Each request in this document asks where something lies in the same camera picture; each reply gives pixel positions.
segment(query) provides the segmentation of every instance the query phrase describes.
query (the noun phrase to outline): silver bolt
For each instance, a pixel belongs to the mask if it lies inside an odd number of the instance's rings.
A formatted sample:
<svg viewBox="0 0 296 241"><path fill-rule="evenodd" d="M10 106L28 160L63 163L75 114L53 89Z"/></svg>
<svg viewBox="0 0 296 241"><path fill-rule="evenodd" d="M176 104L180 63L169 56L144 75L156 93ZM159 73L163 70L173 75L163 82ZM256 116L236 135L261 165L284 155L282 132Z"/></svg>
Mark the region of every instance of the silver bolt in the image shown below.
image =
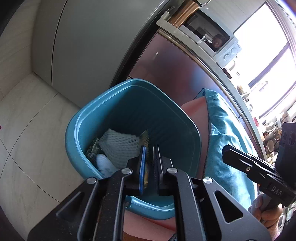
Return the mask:
<svg viewBox="0 0 296 241"><path fill-rule="evenodd" d="M204 177L203 182L206 183L206 184L210 184L210 183L213 182L213 179L210 178L210 177Z"/></svg>
<svg viewBox="0 0 296 241"><path fill-rule="evenodd" d="M86 180L86 182L87 182L88 184L95 184L95 183L96 183L96 179L95 179L94 177L89 177L89 178Z"/></svg>
<svg viewBox="0 0 296 241"><path fill-rule="evenodd" d="M130 174L131 173L131 169L129 169L129 168L123 168L122 170L121 170L121 172L123 173L123 174Z"/></svg>
<svg viewBox="0 0 296 241"><path fill-rule="evenodd" d="M178 170L176 168L174 168L174 167L169 167L168 168L168 173L170 173L170 174L175 174L177 172L178 172Z"/></svg>

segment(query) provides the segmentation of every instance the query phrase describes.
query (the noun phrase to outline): blue trash can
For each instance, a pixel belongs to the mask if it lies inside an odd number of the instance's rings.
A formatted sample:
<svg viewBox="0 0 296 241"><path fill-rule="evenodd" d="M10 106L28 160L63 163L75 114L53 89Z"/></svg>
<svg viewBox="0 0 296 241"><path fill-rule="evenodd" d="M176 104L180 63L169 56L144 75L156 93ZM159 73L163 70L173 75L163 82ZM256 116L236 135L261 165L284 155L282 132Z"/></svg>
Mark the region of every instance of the blue trash can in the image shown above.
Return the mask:
<svg viewBox="0 0 296 241"><path fill-rule="evenodd" d="M114 86L77 112L68 124L65 145L68 158L83 178L104 178L85 157L95 137L108 129L139 136L149 132L149 151L159 145L161 155L195 177L201 141L192 120L153 84L130 79ZM127 209L141 216L164 220L174 216L172 197L128 196Z"/></svg>

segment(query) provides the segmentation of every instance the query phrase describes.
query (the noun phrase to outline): teal plastic bin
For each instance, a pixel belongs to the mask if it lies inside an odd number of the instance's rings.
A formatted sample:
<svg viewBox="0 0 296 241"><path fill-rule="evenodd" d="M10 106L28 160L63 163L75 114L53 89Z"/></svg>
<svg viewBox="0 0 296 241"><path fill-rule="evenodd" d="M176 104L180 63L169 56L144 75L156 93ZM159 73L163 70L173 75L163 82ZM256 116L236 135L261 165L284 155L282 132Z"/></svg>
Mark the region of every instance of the teal plastic bin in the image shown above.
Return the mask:
<svg viewBox="0 0 296 241"><path fill-rule="evenodd" d="M139 136L149 131L149 151L160 154L195 177L201 141L192 120L167 95L140 79L127 80L107 90L77 112L68 124L65 145L70 162L83 178L104 178L84 153L95 137L108 129ZM128 196L127 209L141 216L164 220L174 216L172 197Z"/></svg>

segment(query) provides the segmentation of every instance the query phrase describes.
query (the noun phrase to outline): hand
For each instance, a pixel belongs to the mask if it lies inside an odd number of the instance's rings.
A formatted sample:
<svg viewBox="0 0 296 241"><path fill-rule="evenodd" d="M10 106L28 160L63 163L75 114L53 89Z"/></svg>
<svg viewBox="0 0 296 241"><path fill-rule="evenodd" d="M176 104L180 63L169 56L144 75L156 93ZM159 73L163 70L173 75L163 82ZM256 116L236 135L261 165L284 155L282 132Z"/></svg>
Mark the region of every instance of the hand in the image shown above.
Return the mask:
<svg viewBox="0 0 296 241"><path fill-rule="evenodd" d="M279 220L279 217L281 216L283 212L282 205L280 204L277 208L271 209L271 210L266 210L264 212L260 211L260 207L262 206L263 199L262 199L263 194L260 194L252 203L252 205L248 208L248 211L253 214L253 216L257 220L266 220L264 223L264 226L267 228L272 227L277 221Z"/></svg>

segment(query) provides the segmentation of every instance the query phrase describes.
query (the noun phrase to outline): white microwave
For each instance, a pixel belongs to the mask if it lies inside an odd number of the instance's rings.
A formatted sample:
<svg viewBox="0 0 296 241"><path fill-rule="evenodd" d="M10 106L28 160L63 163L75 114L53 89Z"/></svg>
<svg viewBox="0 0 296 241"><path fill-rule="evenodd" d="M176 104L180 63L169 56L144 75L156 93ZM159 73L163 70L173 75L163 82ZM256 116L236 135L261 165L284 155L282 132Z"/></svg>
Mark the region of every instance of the white microwave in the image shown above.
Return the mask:
<svg viewBox="0 0 296 241"><path fill-rule="evenodd" d="M207 9L199 9L179 27L224 68L241 47L234 34Z"/></svg>

